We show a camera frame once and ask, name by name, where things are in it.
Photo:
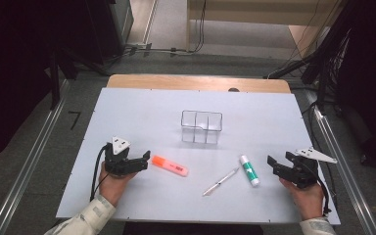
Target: orange highlighter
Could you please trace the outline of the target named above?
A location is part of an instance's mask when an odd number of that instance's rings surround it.
[[[181,176],[187,176],[188,175],[188,168],[185,166],[182,166],[180,164],[176,164],[174,162],[171,162],[169,160],[166,160],[159,156],[154,156],[152,158],[152,164],[156,165],[158,167],[167,169],[173,173],[179,174]]]

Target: table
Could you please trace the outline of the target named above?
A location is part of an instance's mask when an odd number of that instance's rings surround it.
[[[320,2],[313,0],[207,0],[205,20],[286,24],[289,26],[301,56],[305,57],[324,28],[332,25],[340,13],[341,2],[342,0]],[[203,6],[204,0],[187,0],[186,48],[188,51],[190,49],[190,21],[201,18]]]
[[[232,87],[243,92],[221,92]],[[180,111],[194,108],[202,111],[211,108],[223,113],[218,144],[180,140]],[[300,221],[288,191],[266,163],[270,154],[279,163],[290,165],[284,158],[285,152],[306,147],[310,142],[286,81],[177,75],[112,76],[97,102],[57,217],[73,216],[86,206],[88,198],[83,195],[90,192],[96,155],[114,134],[132,142],[130,158],[140,158],[149,148],[153,155],[185,165],[190,172],[187,177],[181,177],[150,164],[129,182],[113,219],[251,224]],[[211,196],[202,197],[216,180],[239,166],[241,154],[249,156],[261,185],[253,188],[241,169]],[[330,222],[340,224],[332,204],[330,208],[333,211]]]

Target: sleeve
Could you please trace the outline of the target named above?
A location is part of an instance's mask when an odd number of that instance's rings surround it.
[[[317,217],[300,222],[305,235],[336,235],[332,225],[325,217]]]
[[[53,227],[45,235],[98,234],[116,209],[103,196],[98,195],[91,203],[73,218]]]

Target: pen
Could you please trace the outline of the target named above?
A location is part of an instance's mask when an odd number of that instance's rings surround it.
[[[222,177],[218,182],[216,182],[213,186],[211,186],[209,189],[206,190],[206,192],[203,193],[203,197],[204,196],[209,196],[212,194],[212,192],[219,186],[222,184],[222,182],[224,182],[225,180],[229,179],[231,176],[233,176],[237,170],[239,170],[239,167],[237,168],[234,168],[233,170],[231,170],[227,175],[225,175],[224,177]]]

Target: glue stick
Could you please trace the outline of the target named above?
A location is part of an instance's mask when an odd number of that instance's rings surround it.
[[[187,176],[188,175],[188,168],[185,166],[182,166],[180,164],[176,164],[174,162],[171,162],[169,160],[166,160],[164,158],[161,158],[159,156],[154,156],[152,158],[152,164],[156,165],[158,167],[167,169],[173,173],[179,174],[181,176]]]
[[[249,159],[246,155],[242,155],[240,157],[240,163],[243,166],[244,171],[247,174],[247,177],[250,180],[250,183],[252,183],[253,187],[256,187],[260,184],[259,177],[256,174],[255,170],[253,169],[252,164],[250,164]]]

